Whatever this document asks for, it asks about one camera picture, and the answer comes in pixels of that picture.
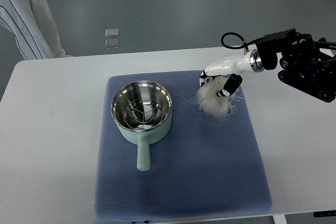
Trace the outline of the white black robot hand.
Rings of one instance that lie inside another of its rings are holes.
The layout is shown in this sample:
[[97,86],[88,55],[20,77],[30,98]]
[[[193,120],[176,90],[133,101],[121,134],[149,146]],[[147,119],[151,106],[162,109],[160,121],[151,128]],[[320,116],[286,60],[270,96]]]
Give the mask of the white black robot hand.
[[260,65],[257,50],[247,53],[224,56],[207,66],[200,75],[200,87],[220,76],[229,76],[222,89],[216,91],[218,97],[229,97],[241,85],[243,79],[240,76],[245,72],[261,72],[264,68]]

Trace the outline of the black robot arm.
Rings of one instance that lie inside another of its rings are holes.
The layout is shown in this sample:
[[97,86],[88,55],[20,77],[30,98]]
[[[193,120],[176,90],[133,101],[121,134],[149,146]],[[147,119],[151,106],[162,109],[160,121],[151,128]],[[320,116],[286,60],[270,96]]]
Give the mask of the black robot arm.
[[253,41],[261,64],[278,72],[281,82],[324,102],[335,99],[335,56],[321,49],[335,50],[335,43],[325,38],[313,40],[310,34],[295,29],[265,35]]

